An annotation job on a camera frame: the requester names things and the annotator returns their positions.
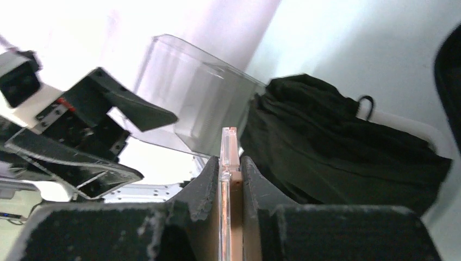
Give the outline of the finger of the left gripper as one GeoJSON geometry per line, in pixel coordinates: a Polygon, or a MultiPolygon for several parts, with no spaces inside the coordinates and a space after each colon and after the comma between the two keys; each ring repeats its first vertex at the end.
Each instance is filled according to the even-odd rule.
{"type": "Polygon", "coordinates": [[[88,73],[61,96],[72,112],[90,127],[96,127],[116,107],[140,131],[177,122],[171,111],[149,103],[126,89],[103,68],[88,73]]]}
{"type": "Polygon", "coordinates": [[[3,152],[18,179],[56,181],[89,200],[143,179],[135,169],[79,152],[26,128],[4,129],[3,152]]]}

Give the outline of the black ribbed hard-shell suitcase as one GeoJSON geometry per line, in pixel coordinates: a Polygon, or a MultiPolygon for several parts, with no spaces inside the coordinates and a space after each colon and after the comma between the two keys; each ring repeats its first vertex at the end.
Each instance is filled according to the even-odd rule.
{"type": "Polygon", "coordinates": [[[460,25],[449,34],[436,54],[434,80],[451,133],[460,150],[460,25]]]}

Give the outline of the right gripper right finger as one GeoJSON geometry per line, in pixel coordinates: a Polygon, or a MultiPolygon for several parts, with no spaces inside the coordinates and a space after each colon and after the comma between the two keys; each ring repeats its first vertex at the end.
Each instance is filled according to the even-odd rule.
{"type": "Polygon", "coordinates": [[[299,204],[243,157],[245,260],[440,260],[405,207],[299,204]]]}

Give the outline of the white perforated plastic basket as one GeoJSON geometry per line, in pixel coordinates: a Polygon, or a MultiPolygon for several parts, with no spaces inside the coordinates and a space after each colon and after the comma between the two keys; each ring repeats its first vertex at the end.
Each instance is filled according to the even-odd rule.
{"type": "Polygon", "coordinates": [[[424,221],[431,229],[441,229],[457,218],[454,213],[456,198],[460,193],[460,155],[453,137],[423,122],[374,110],[369,121],[417,136],[429,143],[439,156],[452,159],[450,171],[442,184],[438,199],[426,213],[424,221]]]}

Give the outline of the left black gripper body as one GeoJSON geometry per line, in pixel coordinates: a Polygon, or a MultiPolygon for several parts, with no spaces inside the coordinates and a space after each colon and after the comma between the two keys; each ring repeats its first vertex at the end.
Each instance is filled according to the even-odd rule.
{"type": "Polygon", "coordinates": [[[37,135],[74,148],[79,152],[118,163],[118,154],[127,139],[128,132],[108,115],[102,118],[99,125],[90,127],[70,108],[62,106],[66,111],[42,133],[36,133],[32,129],[21,127],[10,120],[1,118],[1,163],[12,165],[12,161],[3,152],[3,131],[9,128],[26,128],[37,135]]]}

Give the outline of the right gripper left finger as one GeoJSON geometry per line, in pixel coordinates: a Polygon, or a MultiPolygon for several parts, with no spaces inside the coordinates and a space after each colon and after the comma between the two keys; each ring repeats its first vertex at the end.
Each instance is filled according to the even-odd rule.
{"type": "Polygon", "coordinates": [[[8,260],[218,260],[219,161],[163,203],[55,203],[27,221],[8,260]]]}

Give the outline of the clear acrylic bin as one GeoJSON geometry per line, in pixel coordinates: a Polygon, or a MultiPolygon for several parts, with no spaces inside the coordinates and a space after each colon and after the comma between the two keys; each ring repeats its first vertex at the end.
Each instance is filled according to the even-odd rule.
{"type": "Polygon", "coordinates": [[[244,130],[248,103],[264,83],[173,35],[155,36],[132,92],[173,112],[176,123],[140,131],[143,142],[205,157],[220,154],[224,127],[244,130]]]}

